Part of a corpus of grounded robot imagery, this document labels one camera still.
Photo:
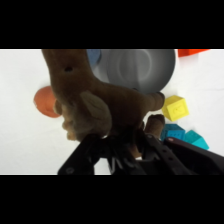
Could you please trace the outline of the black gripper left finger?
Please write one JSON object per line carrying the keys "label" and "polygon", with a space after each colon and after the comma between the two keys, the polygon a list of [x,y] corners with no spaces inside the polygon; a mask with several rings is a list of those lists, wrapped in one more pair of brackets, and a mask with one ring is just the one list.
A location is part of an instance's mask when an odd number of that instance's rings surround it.
{"label": "black gripper left finger", "polygon": [[110,162],[111,152],[108,143],[107,138],[101,139],[97,135],[88,135],[61,165],[57,174],[94,175],[95,165],[101,159]]}

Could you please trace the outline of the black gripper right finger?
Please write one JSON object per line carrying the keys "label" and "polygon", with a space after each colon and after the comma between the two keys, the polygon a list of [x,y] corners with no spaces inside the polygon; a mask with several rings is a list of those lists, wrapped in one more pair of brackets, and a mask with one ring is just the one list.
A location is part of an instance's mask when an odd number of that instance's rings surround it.
{"label": "black gripper right finger", "polygon": [[145,175],[192,175],[192,172],[163,143],[151,134],[143,139],[142,170]]}

